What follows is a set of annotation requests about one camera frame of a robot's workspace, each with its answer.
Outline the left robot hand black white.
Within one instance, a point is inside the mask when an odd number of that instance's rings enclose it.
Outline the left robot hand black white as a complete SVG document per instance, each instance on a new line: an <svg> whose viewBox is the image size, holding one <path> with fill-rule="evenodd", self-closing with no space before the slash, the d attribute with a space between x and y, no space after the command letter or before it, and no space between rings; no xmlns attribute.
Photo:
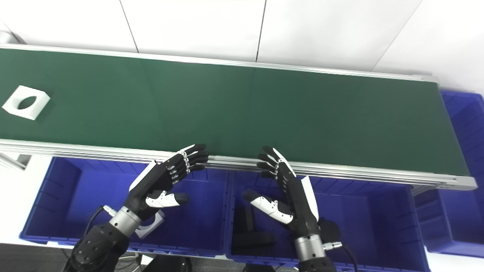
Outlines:
<svg viewBox="0 0 484 272"><path fill-rule="evenodd" d="M157 198L162 191L172 190L189 173L204 170L209 156L206 148L205 144L194 144L181 149L164 162L147 167L147 174L141 175L140 181L132 184L123 206L142 222L150 219L159 209L147 205L146 198Z"/></svg>

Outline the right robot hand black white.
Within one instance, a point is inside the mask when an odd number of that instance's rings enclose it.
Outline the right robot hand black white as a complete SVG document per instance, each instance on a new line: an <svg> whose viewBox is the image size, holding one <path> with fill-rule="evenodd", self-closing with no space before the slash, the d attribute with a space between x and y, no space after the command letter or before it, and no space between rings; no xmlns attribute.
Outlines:
<svg viewBox="0 0 484 272"><path fill-rule="evenodd" d="M276 148L263 146L262 149L256 165L262 170L263 177L276 181L286 202L273 200L252 189L245 190L243 198L269 217L287 225L296 239L320 236L318 219L311 210L302 180Z"/></svg>

